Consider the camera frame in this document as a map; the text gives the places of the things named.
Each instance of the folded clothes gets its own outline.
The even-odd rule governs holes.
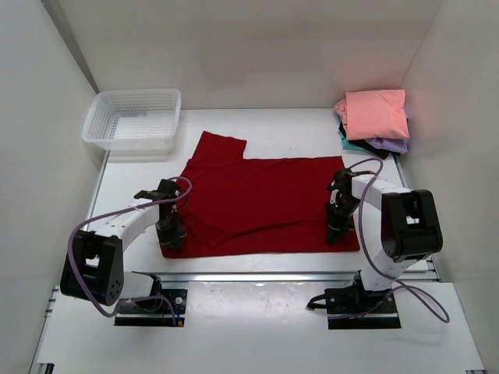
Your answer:
[[[371,138],[366,139],[366,142],[378,150],[389,150],[400,154],[407,153],[406,139]]]
[[[336,105],[333,107],[336,110],[336,113],[340,116],[340,121],[343,122],[343,125],[347,124],[346,121],[346,100],[341,99]]]
[[[361,146],[356,146],[355,144],[350,143],[345,136],[340,131],[340,139],[342,140],[342,149],[344,150],[359,150],[361,152],[367,152]]]
[[[347,142],[348,146],[358,146],[362,148],[364,151],[372,153],[378,156],[379,158],[382,158],[383,160],[388,157],[388,154],[390,153],[387,150],[378,150],[377,148],[371,146],[366,140],[347,140],[342,120],[340,119],[339,121],[340,121],[340,126],[338,127],[338,129],[340,130],[341,138],[342,139],[345,138],[345,141]]]
[[[404,90],[347,92],[334,109],[344,122],[348,140],[388,138],[408,139],[404,112]]]

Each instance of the white plastic basket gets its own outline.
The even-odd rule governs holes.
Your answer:
[[[83,140],[105,150],[167,150],[179,123],[178,90],[100,92],[83,125]]]

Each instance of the white floor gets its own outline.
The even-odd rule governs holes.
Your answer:
[[[305,310],[318,283],[189,284],[183,328],[113,326],[89,302],[59,295],[38,362],[53,374],[465,374],[483,369],[453,284],[418,284],[451,315],[445,325],[395,295],[402,328],[328,330]]]

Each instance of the red shirt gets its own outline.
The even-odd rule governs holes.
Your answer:
[[[344,167],[341,157],[245,160],[245,147],[203,132],[182,173],[193,183],[179,210],[187,236],[180,252],[164,247],[163,256],[359,250],[355,232],[326,244],[326,188]]]

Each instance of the shirt sleeve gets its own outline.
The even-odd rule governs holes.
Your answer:
[[[190,163],[219,165],[242,160],[246,141],[204,131]]]

